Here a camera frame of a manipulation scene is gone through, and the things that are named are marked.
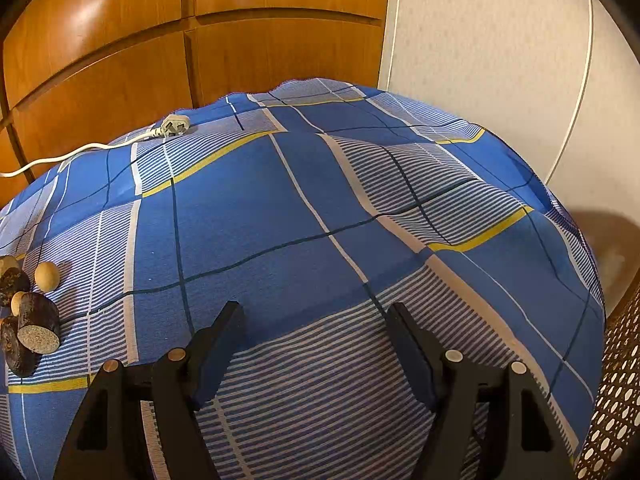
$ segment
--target white wall trim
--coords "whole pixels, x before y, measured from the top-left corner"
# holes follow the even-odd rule
[[[575,121],[578,118],[578,113],[580,112],[580,106],[582,105],[582,99],[584,98],[584,90],[587,87],[587,79],[589,78],[589,69],[591,67],[591,54],[593,52],[593,0],[589,0],[589,43],[587,44],[587,58],[584,62],[584,73],[582,74],[582,83],[580,85],[580,92],[578,94],[578,99],[575,103],[574,114],[571,116],[571,120],[569,121],[569,127],[564,134],[564,139],[562,140],[562,145],[560,146],[560,150],[558,152],[558,156],[556,156],[556,160],[551,166],[551,170],[549,170],[548,175],[545,179],[545,184],[549,184],[551,178],[554,176],[556,168],[560,163],[560,159],[562,158],[562,154],[566,149],[567,144],[569,143],[569,138],[574,131]]]
[[[396,46],[399,8],[400,0],[386,0],[385,39],[382,44],[382,58],[380,59],[380,73],[378,75],[378,88],[380,90],[389,90],[391,65],[394,59],[394,47]]]

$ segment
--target white wall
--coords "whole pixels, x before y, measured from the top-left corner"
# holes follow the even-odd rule
[[[585,231],[611,310],[640,265],[640,66],[606,10],[598,0],[388,7],[380,88],[482,124],[519,152]]]

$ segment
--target yellow stripe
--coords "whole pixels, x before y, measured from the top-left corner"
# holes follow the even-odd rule
[[[244,144],[251,142],[252,140],[258,139],[259,137],[264,137],[269,134],[277,134],[277,133],[279,133],[279,130],[270,130],[268,132],[258,132],[256,134],[251,134],[246,137],[242,137],[241,139],[235,140],[231,144],[228,144],[223,148],[220,148],[216,152],[211,153],[211,155],[209,155],[208,157],[203,158],[200,162],[197,162],[196,164],[191,166],[188,170],[185,170],[181,174],[174,176],[174,182],[177,183],[177,182],[180,182],[181,180],[184,180],[185,178],[189,178],[192,174],[200,171],[202,168],[204,168],[208,164],[211,164],[213,161],[219,159],[221,156],[226,155],[229,152],[232,152],[234,149],[239,148],[240,146],[243,146]],[[165,180],[162,184],[159,184],[155,188],[150,189],[149,191],[145,191],[142,194],[142,196],[143,197],[151,196],[153,194],[156,194],[162,191],[163,189],[168,188],[169,186],[171,186],[171,180]]]
[[[433,244],[429,244],[429,248],[432,251],[439,251],[439,250],[445,249],[448,251],[457,251],[459,253],[463,253],[465,251],[478,247],[478,245],[483,244],[487,240],[493,238],[495,235],[500,234],[507,227],[512,226],[518,220],[520,220],[521,218],[524,218],[531,211],[533,211],[533,208],[530,208],[528,205],[524,206],[518,209],[511,216],[505,218],[500,223],[497,223],[493,227],[487,229],[485,232],[461,244],[449,245],[449,244],[441,244],[441,243],[434,242]]]
[[[278,106],[314,106],[314,105],[324,105],[327,103],[353,103],[354,101],[364,101],[364,97],[356,97],[355,99],[340,99],[339,101],[318,101],[318,102],[314,102],[314,103],[300,103],[300,104],[292,104],[292,105],[287,105],[287,104],[279,104],[279,105],[266,105],[267,108],[277,108]]]
[[[478,133],[476,133],[470,139],[447,139],[447,140],[436,140],[436,144],[453,144],[454,142],[476,142],[480,137],[484,134],[484,128],[480,128]]]
[[[93,381],[95,374],[91,375],[89,381]],[[69,390],[82,390],[87,387],[86,376],[74,377],[50,383],[40,384],[10,384],[10,394],[43,394],[45,392],[68,392]]]

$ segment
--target electrical cord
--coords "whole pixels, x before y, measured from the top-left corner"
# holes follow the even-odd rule
[[[85,152],[86,150],[98,149],[98,150],[114,150],[115,148],[122,148],[124,146],[130,146],[134,142],[140,142],[141,140],[146,139],[157,139],[159,137],[170,137],[175,135],[183,134],[189,126],[191,125],[190,120],[187,116],[171,114],[164,118],[162,121],[162,125],[159,128],[154,128],[152,130],[147,130],[143,134],[139,134],[138,136],[133,137],[132,139],[126,140],[125,142],[121,142],[119,144],[102,144],[100,142],[91,142],[90,144],[86,144],[81,146],[80,148],[73,150],[72,152],[67,153],[66,155],[56,156],[51,158],[40,158],[38,160],[34,160],[30,162],[20,170],[12,171],[11,173],[2,173],[0,172],[0,178],[11,178],[12,176],[20,175],[21,173],[27,171],[29,168],[36,166],[38,164],[50,164],[56,162],[64,162],[68,158],[72,156],[76,156],[78,153]]]

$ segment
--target blue plaid fabric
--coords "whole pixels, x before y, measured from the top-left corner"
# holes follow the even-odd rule
[[[33,377],[3,366],[0,380],[0,440],[25,478],[52,478],[106,359],[155,361],[227,300],[247,338],[198,413],[224,479],[408,478],[433,415],[386,336],[378,306],[395,301],[476,362],[523,360],[579,453],[603,351],[594,258],[500,139],[325,79],[177,112],[184,136],[76,156],[0,212],[0,253],[32,277],[40,261],[62,272],[48,294],[62,346]],[[479,405],[479,436],[485,421]],[[478,453],[471,440],[461,478]]]

